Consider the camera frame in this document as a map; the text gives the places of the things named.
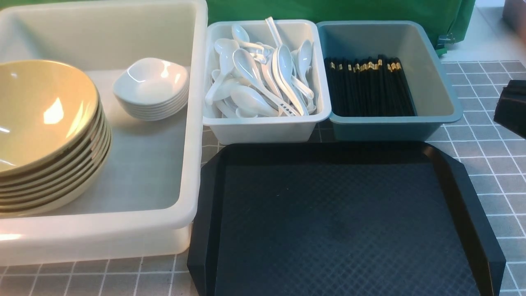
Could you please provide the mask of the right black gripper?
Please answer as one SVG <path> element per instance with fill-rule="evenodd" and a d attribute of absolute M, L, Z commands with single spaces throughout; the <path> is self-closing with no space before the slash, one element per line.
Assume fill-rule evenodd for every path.
<path fill-rule="evenodd" d="M 511 79 L 498 99 L 494 122 L 526 138 L 526 81 Z"/>

